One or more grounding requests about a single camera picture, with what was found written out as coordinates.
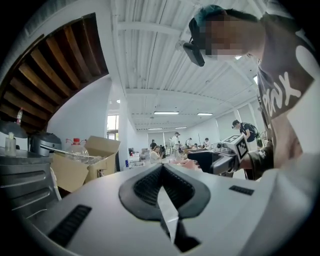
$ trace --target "metal container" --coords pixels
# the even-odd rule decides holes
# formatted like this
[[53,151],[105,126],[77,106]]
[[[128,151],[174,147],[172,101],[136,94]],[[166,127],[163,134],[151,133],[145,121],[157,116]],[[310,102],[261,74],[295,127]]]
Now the metal container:
[[16,151],[16,157],[5,156],[0,147],[0,190],[13,212],[33,221],[59,201],[50,170],[51,157]]
[[28,150],[28,135],[26,131],[15,122],[6,122],[3,120],[0,120],[0,147],[5,146],[5,141],[9,133],[13,133],[18,149]]
[[53,151],[43,148],[41,147],[41,145],[45,145],[57,150],[61,150],[62,148],[61,140],[53,133],[38,132],[36,134],[31,135],[30,151],[37,153],[41,156],[48,157],[49,153],[52,153]]

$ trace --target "fluorescent light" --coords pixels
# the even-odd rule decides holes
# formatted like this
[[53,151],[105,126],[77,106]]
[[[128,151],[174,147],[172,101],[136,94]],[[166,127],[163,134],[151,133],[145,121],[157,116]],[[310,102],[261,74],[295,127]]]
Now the fluorescent light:
[[198,116],[212,116],[212,113],[198,113]]
[[258,84],[258,76],[257,76],[257,75],[255,75],[255,76],[253,77],[253,80],[255,81],[256,84]]
[[179,112],[177,112],[177,111],[169,111],[169,112],[155,111],[154,114],[155,115],[177,115],[177,114],[179,114]]

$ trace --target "gray t-shirt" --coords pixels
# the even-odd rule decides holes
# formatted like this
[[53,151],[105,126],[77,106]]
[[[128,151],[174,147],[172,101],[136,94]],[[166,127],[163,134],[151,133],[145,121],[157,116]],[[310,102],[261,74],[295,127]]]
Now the gray t-shirt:
[[314,80],[299,63],[297,54],[308,51],[315,55],[293,19],[266,13],[261,22],[266,38],[263,58],[258,62],[258,100],[270,141],[266,148],[249,154],[255,180],[263,171],[280,168],[302,154],[287,114]]

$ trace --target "worker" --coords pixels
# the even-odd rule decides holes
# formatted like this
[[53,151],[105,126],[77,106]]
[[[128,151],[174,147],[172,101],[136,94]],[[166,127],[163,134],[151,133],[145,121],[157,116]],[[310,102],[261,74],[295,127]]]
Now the worker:
[[179,142],[179,153],[182,153],[182,144],[180,143],[180,140],[178,142]]
[[185,142],[185,145],[186,145],[186,148],[189,150],[189,149],[192,149],[192,138],[188,138]]
[[154,148],[155,148],[156,145],[157,145],[157,144],[155,143],[155,140],[153,139],[152,142],[151,142],[151,144],[150,144],[150,149],[151,149],[151,150],[154,150]]
[[205,139],[204,139],[203,145],[204,145],[204,147],[205,147],[207,150],[211,150],[211,142],[209,141],[208,138],[205,138]]
[[174,155],[174,160],[178,161],[179,160],[179,132],[175,132],[174,136],[172,137],[172,150],[173,150],[173,155]]
[[160,152],[160,146],[156,145],[150,153],[150,163],[151,164],[156,164],[156,163],[162,162],[164,152],[162,152],[161,154],[159,152]]
[[240,134],[244,134],[249,151],[258,150],[254,125],[248,122],[239,122],[238,120],[234,120],[232,122],[232,127],[233,129],[240,130]]
[[209,5],[200,9],[189,28],[193,45],[207,58],[226,60],[249,55],[258,59],[258,101],[268,144],[242,160],[240,169],[245,169],[247,178],[257,180],[264,171],[298,158],[303,151],[288,113],[319,70],[314,47],[303,29],[276,0],[267,2],[261,19]]

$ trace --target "hand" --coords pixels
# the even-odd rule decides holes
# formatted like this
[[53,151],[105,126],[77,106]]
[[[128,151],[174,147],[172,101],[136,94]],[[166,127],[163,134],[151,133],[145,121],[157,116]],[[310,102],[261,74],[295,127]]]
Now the hand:
[[252,163],[251,163],[251,159],[250,156],[247,154],[244,159],[242,159],[239,169],[252,169]]
[[194,164],[196,165],[196,167],[197,167],[198,169],[201,169],[201,167],[200,167],[200,165],[199,165],[198,161],[196,161],[196,160],[193,160],[193,161],[194,161]]

